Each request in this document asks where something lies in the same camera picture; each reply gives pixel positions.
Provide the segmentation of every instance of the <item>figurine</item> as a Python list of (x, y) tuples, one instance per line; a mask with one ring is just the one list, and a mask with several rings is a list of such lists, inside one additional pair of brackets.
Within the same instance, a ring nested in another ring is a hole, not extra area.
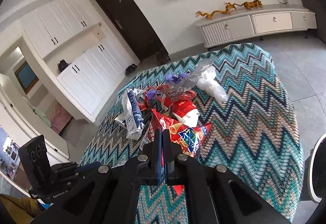
[(262, 8), (263, 7), (263, 4), (261, 3), (260, 0), (254, 0), (253, 2), (244, 2), (242, 5), (238, 5), (236, 4), (237, 6), (243, 6), (247, 9), (253, 9), (253, 8), (257, 8), (257, 7), (260, 7)]
[(232, 8), (237, 9), (234, 6), (234, 5), (236, 5), (235, 3), (234, 4), (231, 4), (230, 2), (228, 2), (228, 3), (225, 3), (224, 2), (224, 5), (225, 5), (225, 10), (214, 10), (211, 14), (206, 13), (206, 12), (202, 12), (202, 11), (197, 11), (196, 12), (196, 17), (198, 17), (198, 16), (205, 16), (205, 18), (211, 20), (213, 18), (213, 16), (214, 16), (215, 13), (230, 14), (230, 9), (232, 9)]

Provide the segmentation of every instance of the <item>clear plastic bag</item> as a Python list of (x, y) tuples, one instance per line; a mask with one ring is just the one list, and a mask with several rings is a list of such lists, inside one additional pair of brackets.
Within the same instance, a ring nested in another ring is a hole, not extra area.
[(197, 84), (202, 73), (206, 71), (213, 62), (214, 60), (212, 58), (201, 60), (195, 70), (184, 77), (178, 84), (167, 82), (168, 86), (165, 85), (161, 91), (171, 99), (171, 102), (194, 98), (196, 93), (190, 90)]
[(210, 66), (206, 71), (204, 71), (197, 82), (197, 87), (201, 90), (206, 91), (206, 93), (216, 100), (221, 102), (226, 102), (228, 96), (221, 85), (219, 85), (214, 79), (216, 77), (215, 67)]

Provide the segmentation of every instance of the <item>zigzag patterned rug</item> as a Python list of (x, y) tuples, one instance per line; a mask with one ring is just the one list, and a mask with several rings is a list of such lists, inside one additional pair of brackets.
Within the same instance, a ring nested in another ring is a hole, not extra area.
[[(199, 161), (208, 166), (226, 165), (292, 220), (302, 188), (303, 152), (293, 105), (269, 53), (254, 44), (233, 44), (143, 71), (127, 87), (157, 86), (164, 81), (165, 74), (193, 70), (203, 58), (214, 59), (216, 80), (229, 100), (218, 102), (195, 88), (198, 124), (213, 123)], [(126, 140), (126, 130), (114, 122), (123, 112), (122, 93), (123, 90), (87, 147), (82, 165), (99, 161), (113, 166), (137, 155), (141, 138)], [(144, 116), (147, 124), (150, 118), (150, 114)], [(164, 183), (142, 186), (135, 223), (188, 223), (185, 194), (177, 196)]]

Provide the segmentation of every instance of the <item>chip bag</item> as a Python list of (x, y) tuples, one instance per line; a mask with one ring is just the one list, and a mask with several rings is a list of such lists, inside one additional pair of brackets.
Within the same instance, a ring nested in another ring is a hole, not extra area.
[(161, 129), (161, 131), (169, 129), (171, 142), (179, 144), (183, 154), (197, 158), (200, 153), (200, 146), (211, 129), (211, 123), (192, 128), (173, 118), (158, 113), (155, 109), (151, 110), (153, 117), (141, 142), (140, 149), (142, 150), (145, 144), (154, 141), (156, 129)]

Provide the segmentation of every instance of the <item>black handbag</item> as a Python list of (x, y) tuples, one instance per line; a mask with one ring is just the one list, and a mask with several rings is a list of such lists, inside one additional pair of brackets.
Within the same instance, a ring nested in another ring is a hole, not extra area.
[(59, 63), (58, 63), (58, 69), (59, 69), (59, 72), (61, 73), (63, 70), (65, 70), (65, 68), (67, 68), (70, 64), (68, 64), (65, 60), (61, 60)]

